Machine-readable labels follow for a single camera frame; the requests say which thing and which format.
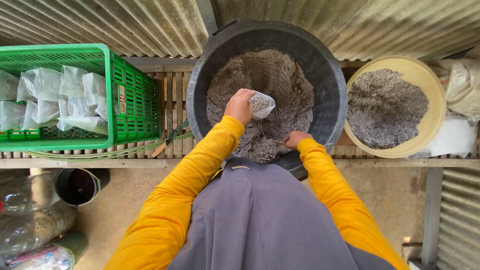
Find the corrugated metal sheet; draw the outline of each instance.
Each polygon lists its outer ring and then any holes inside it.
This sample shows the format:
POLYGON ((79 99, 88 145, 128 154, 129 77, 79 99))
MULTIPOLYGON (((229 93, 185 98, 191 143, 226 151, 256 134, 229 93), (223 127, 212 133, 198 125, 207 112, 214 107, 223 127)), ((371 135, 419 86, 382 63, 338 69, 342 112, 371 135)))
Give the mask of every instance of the corrugated metal sheet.
POLYGON ((442 58, 480 44, 480 0, 215 0, 220 23, 284 21, 338 60, 402 54, 442 58))
POLYGON ((437 268, 480 266, 480 171, 444 168, 437 268))
POLYGON ((200 56, 195 0, 0 0, 0 45, 105 43, 127 56, 200 56))

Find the hand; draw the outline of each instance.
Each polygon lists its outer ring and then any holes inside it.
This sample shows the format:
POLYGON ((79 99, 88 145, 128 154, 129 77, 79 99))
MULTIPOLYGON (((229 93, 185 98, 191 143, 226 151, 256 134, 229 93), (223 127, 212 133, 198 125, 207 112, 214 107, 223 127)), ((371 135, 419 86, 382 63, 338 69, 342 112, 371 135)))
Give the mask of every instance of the hand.
POLYGON ((253 116, 253 106, 249 100, 255 93, 256 91, 245 88, 238 90, 230 98, 224 115, 229 115, 240 121, 243 126, 247 126, 253 116))
POLYGON ((283 142, 288 148, 297 150, 297 145, 303 139, 313 139, 313 136, 308 133, 295 130, 285 135, 283 142))

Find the concrete floor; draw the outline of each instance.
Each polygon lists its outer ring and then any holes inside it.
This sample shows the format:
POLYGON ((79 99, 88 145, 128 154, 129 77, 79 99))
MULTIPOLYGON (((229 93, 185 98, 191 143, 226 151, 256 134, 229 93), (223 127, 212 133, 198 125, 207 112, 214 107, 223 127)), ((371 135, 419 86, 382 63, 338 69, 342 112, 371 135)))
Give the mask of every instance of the concrete floor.
MULTIPOLYGON (((170 171, 110 170, 110 184, 93 202, 79 208, 73 230, 86 234, 90 247, 75 270, 105 266, 145 199, 170 171)), ((402 248, 405 239, 410 243, 423 239, 426 168, 346 168, 341 172, 394 249, 408 256, 402 248)))

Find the yellow plastic basin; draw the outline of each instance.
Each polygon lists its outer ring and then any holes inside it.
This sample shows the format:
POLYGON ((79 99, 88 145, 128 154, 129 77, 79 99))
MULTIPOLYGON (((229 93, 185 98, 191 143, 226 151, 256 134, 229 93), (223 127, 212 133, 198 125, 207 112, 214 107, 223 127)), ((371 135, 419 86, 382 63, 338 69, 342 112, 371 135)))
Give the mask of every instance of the yellow plastic basin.
POLYGON ((364 145, 355 137, 345 121, 345 132, 350 139, 362 150, 382 158, 404 158, 412 155, 427 146, 437 135, 445 119, 445 94, 440 80, 424 63, 407 56, 394 55, 373 60, 362 66, 348 81, 347 90, 350 91, 355 79, 365 72, 389 69, 400 72, 402 79, 421 88, 428 99, 428 110, 418 125, 419 134, 413 139, 391 149, 373 149, 364 145))

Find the gray mixture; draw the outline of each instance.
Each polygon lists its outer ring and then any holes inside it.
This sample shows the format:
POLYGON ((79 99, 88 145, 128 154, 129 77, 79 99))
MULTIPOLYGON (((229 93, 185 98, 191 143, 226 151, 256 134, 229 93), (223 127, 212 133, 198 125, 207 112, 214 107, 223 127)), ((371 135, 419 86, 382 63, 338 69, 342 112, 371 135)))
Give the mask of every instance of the gray mixture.
POLYGON ((207 116, 212 125, 220 122, 228 100, 240 88, 271 96, 276 107, 267 118, 250 121, 233 154, 258 163, 274 161, 283 154, 277 141, 293 130, 308 131, 313 120, 313 86, 298 64, 277 50, 234 56, 215 74, 207 91, 207 116))
POLYGON ((270 105, 270 102, 268 102, 268 99, 264 98, 261 95, 257 95, 255 97, 251 98, 250 103, 253 106, 253 112, 254 113, 259 112, 261 110, 265 110, 270 105))
POLYGON ((353 134, 374 149, 390 149, 418 135, 428 109, 420 87, 389 69, 365 72, 348 92, 347 121, 353 134))

